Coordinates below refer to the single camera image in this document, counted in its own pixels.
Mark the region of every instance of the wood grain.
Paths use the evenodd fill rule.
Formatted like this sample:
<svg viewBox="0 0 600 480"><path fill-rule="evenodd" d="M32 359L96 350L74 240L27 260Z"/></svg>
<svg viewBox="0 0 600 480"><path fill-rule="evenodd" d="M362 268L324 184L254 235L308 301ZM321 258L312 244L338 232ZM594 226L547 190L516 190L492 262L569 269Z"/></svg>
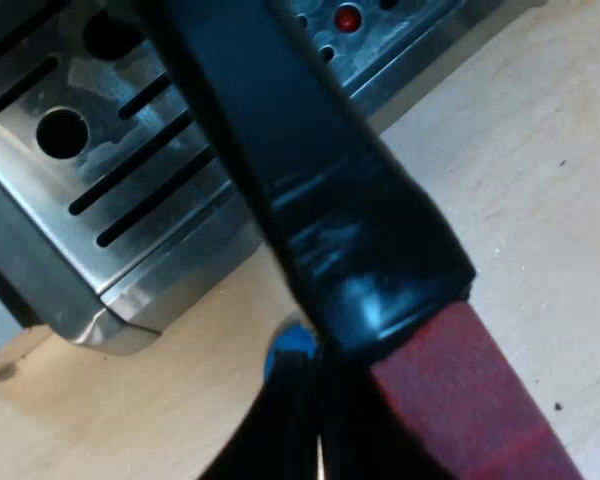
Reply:
<svg viewBox="0 0 600 480"><path fill-rule="evenodd" d="M600 479L600 0L528 12L382 137L480 270L472 304ZM138 355L45 340L0 382L0 479L195 478L294 308L263 247Z"/></svg>

